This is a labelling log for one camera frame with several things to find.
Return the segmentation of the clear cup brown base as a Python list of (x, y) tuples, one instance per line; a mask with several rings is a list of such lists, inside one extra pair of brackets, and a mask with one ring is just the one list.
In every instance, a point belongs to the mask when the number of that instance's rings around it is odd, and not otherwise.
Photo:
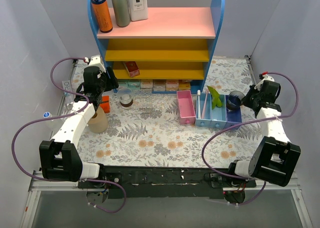
[(121, 88), (117, 91), (116, 96), (123, 109), (130, 109), (133, 105), (133, 91), (129, 88)]

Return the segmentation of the dark blue cup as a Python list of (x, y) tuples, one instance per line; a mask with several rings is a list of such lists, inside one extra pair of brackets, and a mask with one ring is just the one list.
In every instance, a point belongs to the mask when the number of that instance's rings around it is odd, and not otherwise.
[(226, 108), (229, 111), (236, 111), (240, 109), (240, 106), (243, 104), (242, 99), (245, 95), (240, 91), (232, 91), (226, 100)]

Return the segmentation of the green toothpaste tube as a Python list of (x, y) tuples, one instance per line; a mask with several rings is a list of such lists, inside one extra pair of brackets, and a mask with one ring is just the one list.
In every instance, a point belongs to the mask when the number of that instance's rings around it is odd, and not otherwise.
[(214, 110), (216, 107), (222, 107), (222, 101), (220, 99), (220, 94), (212, 86), (207, 86), (208, 91), (211, 95), (211, 108)]

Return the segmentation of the clear textured glass tray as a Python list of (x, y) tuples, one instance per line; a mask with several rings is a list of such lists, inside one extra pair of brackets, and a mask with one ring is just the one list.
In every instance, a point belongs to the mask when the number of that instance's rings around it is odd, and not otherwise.
[(114, 94), (111, 96), (110, 104), (113, 114), (134, 120), (166, 119), (167, 116), (177, 117), (179, 114), (178, 101), (174, 94), (136, 92), (133, 94), (133, 104), (129, 108), (123, 108)]

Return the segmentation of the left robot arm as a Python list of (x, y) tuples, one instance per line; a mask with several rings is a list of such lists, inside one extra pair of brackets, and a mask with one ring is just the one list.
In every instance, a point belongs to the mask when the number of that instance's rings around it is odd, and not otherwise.
[(106, 175), (97, 163), (83, 162), (77, 146), (89, 121), (97, 114), (102, 94), (115, 88), (116, 78), (109, 78), (100, 64), (87, 66), (83, 83), (77, 88), (71, 113), (50, 141), (39, 146), (42, 175), (48, 180), (77, 182), (89, 179), (95, 188), (106, 184)]

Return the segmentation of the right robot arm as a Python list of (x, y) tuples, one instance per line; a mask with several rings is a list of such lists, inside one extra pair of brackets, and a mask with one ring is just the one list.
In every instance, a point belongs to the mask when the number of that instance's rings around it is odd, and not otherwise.
[(254, 111), (261, 121), (262, 140), (249, 161), (235, 160), (229, 165), (226, 174), (227, 183), (237, 187), (246, 179), (256, 178), (285, 187), (294, 172), (301, 154), (298, 145), (287, 137), (281, 116), (281, 108), (276, 104), (281, 85), (271, 76), (266, 76), (257, 85), (250, 86), (242, 104)]

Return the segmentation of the orange razor package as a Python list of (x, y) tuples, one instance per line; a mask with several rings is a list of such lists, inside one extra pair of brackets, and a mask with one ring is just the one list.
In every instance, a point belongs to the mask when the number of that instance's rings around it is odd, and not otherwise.
[(103, 109), (104, 113), (110, 113), (110, 97), (108, 95), (102, 96), (100, 107)]

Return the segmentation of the purple blue drawer box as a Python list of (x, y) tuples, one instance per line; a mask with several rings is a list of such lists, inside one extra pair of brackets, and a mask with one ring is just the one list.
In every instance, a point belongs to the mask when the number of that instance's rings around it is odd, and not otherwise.
[(236, 124), (242, 123), (242, 114), (241, 114), (241, 108), (238, 110), (230, 111), (226, 107), (226, 125), (225, 128), (229, 128), (231, 126), (234, 126)]

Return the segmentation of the light blue drawer box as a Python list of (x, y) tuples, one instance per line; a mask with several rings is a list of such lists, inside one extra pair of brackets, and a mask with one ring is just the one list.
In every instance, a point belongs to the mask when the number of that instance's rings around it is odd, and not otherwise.
[(201, 93), (196, 98), (195, 125), (210, 127), (212, 121), (212, 97), (210, 93)]

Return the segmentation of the orange spray bottle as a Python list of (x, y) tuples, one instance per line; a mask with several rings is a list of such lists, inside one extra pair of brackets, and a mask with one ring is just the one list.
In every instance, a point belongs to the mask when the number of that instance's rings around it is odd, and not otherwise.
[(107, 0), (90, 0), (99, 30), (109, 33), (113, 29), (112, 19)]

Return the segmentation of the yellow soap box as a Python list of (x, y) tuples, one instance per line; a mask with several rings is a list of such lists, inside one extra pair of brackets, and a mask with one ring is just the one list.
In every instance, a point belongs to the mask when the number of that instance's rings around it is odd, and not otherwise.
[(178, 81), (178, 90), (179, 91), (186, 91), (191, 89), (191, 81), (192, 80), (179, 80)]

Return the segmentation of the pink drawer box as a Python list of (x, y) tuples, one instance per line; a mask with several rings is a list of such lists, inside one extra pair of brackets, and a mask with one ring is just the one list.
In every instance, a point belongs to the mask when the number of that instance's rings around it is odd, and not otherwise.
[(191, 91), (179, 90), (176, 94), (180, 115), (179, 123), (181, 125), (194, 124), (196, 121), (196, 113)]

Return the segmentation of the grey green bottle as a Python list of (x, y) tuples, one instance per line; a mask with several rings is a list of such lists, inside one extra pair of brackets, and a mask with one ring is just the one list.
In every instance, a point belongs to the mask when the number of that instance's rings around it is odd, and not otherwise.
[(126, 27), (130, 24), (130, 12), (128, 0), (111, 0), (118, 27)]

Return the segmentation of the aluminium frame rail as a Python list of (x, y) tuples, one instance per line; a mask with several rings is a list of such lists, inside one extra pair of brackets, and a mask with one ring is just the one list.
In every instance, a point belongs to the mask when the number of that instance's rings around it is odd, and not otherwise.
[(310, 215), (308, 213), (307, 206), (305, 204), (303, 194), (302, 194), (302, 189), (300, 182), (298, 180), (298, 175), (296, 174), (295, 171), (291, 174), (290, 179), (286, 179), (283, 183), (281, 182), (272, 182), (271, 180), (263, 180), (263, 179), (258, 179), (257, 177), (255, 178), (247, 178), (247, 182), (250, 181), (255, 181), (256, 186), (254, 188), (245, 188), (244, 191), (257, 191), (257, 193), (248, 198), (246, 197), (243, 202), (235, 201), (227, 201), (228, 204), (234, 205), (236, 207), (239, 206), (244, 206), (247, 204), (251, 204), (254, 202), (256, 199), (260, 197), (263, 191), (290, 191), (291, 196), (294, 200), (294, 207), (297, 210), (299, 220), (302, 224), (303, 228), (313, 228), (313, 224), (310, 218)]

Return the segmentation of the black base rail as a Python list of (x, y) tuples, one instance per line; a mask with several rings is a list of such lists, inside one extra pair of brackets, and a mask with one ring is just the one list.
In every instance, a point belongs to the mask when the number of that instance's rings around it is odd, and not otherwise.
[(99, 177), (108, 181), (80, 181), (80, 189), (103, 189), (109, 199), (128, 198), (210, 198), (222, 199), (224, 188), (237, 189), (244, 179), (226, 176), (228, 169), (106, 166)]

